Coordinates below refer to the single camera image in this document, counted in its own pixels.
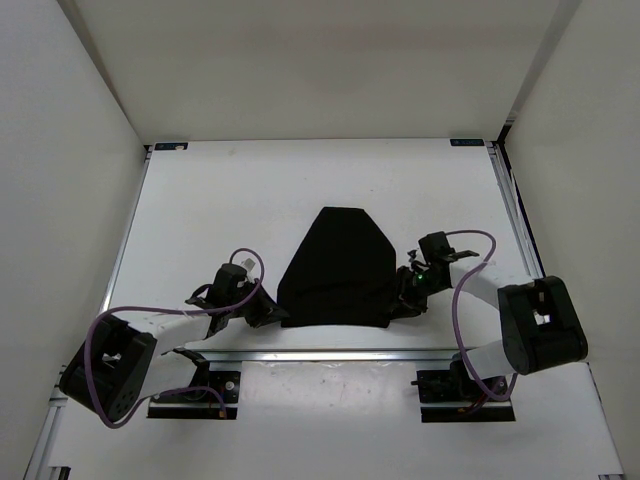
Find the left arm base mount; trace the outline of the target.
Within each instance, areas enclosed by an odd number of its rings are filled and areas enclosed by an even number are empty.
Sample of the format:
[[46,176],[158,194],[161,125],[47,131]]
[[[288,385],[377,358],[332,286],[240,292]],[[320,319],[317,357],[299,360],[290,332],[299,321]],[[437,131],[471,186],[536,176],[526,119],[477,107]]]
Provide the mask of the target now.
[[149,419],[236,420],[241,390],[241,363],[213,360],[197,351],[183,351],[196,366],[190,391],[153,397]]

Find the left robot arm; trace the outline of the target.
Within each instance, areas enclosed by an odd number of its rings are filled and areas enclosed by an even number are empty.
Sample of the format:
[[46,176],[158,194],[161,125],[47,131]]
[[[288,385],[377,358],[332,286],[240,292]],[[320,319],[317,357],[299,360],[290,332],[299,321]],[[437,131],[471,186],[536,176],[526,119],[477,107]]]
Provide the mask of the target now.
[[186,309],[144,308],[155,320],[126,321],[122,307],[100,314],[65,368],[60,390],[111,429],[124,426],[152,397],[205,398],[225,418],[224,391],[212,386],[209,361],[188,346],[218,334],[232,319],[252,328],[289,319],[251,269],[250,261],[223,264],[212,282],[191,294]]

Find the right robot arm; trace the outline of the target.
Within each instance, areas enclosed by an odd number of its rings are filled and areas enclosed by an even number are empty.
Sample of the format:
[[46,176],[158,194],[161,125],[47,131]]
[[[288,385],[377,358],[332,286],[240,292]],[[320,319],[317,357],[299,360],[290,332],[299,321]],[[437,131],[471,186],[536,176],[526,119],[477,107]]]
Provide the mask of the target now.
[[[506,400],[518,377],[580,362],[588,341],[566,284],[557,276],[532,278],[510,273],[492,259],[497,241],[486,237],[485,255],[455,250],[451,232],[421,238],[409,253],[409,263],[396,273],[395,318],[415,317],[427,309],[428,299],[445,290],[452,293],[451,321],[457,354],[450,363],[449,387],[460,399],[482,392]],[[500,338],[480,347],[465,345],[459,301],[469,294],[494,308]]]

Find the black skirt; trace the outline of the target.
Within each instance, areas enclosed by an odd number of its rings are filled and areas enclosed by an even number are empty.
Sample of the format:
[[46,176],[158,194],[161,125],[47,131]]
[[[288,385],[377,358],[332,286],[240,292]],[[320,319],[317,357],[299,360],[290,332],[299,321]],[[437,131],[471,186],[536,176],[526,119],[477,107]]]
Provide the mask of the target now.
[[396,286],[396,251],[359,208],[321,209],[277,288],[284,328],[386,328]]

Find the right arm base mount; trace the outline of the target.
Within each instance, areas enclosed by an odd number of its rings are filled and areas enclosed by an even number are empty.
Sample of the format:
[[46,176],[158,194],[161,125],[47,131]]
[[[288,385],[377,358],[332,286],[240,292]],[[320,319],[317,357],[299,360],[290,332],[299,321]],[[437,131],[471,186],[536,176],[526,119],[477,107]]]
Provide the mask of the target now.
[[422,423],[514,422],[511,403],[498,402],[469,377],[461,360],[447,369],[418,370],[411,382],[418,391]]

